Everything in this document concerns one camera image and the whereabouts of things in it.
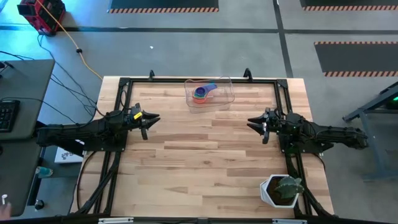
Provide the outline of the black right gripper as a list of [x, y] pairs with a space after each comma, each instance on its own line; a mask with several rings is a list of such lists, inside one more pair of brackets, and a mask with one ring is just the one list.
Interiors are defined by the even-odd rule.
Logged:
[[258, 134], [264, 134], [262, 139], [263, 144], [267, 144], [269, 142], [271, 132], [277, 133], [278, 131], [280, 131], [280, 114], [278, 110], [266, 108], [264, 114], [255, 118], [248, 118], [248, 121], [251, 123], [248, 123], [247, 126], [249, 126]]

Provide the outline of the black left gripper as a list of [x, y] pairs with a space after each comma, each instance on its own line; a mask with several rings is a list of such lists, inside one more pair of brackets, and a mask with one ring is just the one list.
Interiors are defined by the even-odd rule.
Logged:
[[130, 131], [140, 129], [143, 140], [148, 140], [147, 129], [159, 120], [159, 114], [143, 111], [140, 104], [135, 104], [126, 117], [126, 125]]

